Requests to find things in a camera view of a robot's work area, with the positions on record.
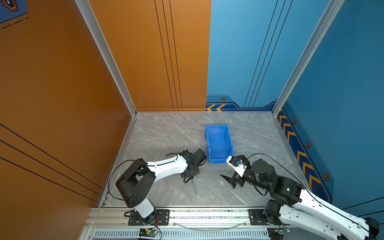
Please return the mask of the black yellow handled screwdriver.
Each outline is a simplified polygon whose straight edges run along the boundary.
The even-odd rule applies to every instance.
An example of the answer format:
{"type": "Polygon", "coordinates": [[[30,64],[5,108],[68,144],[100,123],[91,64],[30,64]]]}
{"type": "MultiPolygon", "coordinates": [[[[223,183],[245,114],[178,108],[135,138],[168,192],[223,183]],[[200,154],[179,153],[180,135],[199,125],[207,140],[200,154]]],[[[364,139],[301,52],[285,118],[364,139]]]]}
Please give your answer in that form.
{"type": "Polygon", "coordinates": [[[194,179],[193,179],[193,180],[190,180],[189,182],[191,182],[191,183],[192,183],[192,186],[193,186],[193,188],[194,188],[194,192],[195,192],[195,195],[196,195],[196,197],[198,197],[199,195],[198,195],[198,191],[197,191],[197,188],[196,188],[196,185],[195,185],[194,179]]]}

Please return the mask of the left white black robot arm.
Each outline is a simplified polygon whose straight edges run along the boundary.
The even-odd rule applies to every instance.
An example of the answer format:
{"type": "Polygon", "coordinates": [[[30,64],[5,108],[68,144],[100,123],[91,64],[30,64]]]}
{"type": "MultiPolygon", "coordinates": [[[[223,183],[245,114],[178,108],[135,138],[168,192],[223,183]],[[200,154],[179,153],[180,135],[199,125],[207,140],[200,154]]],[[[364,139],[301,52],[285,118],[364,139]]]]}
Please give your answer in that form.
{"type": "Polygon", "coordinates": [[[208,159],[201,149],[194,153],[188,150],[169,153],[166,157],[157,162],[146,162],[142,158],[132,160],[115,183],[127,207],[134,209],[146,224],[153,223],[157,218],[157,209],[148,197],[153,184],[177,174],[187,183],[200,173],[200,166],[208,159]]]}

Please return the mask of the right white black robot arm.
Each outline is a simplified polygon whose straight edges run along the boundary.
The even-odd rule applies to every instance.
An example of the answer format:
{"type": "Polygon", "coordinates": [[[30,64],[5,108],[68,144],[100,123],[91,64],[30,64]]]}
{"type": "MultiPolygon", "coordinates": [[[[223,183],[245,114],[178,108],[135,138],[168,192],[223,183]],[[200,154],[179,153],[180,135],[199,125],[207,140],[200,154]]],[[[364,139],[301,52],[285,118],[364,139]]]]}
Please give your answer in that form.
{"type": "Polygon", "coordinates": [[[380,224],[373,218],[349,214],[316,196],[301,183],[280,176],[275,168],[259,159],[229,156],[226,163],[235,170],[223,178],[232,187],[249,183],[270,195],[263,215],[269,225],[292,225],[327,240],[375,240],[380,224]]]}

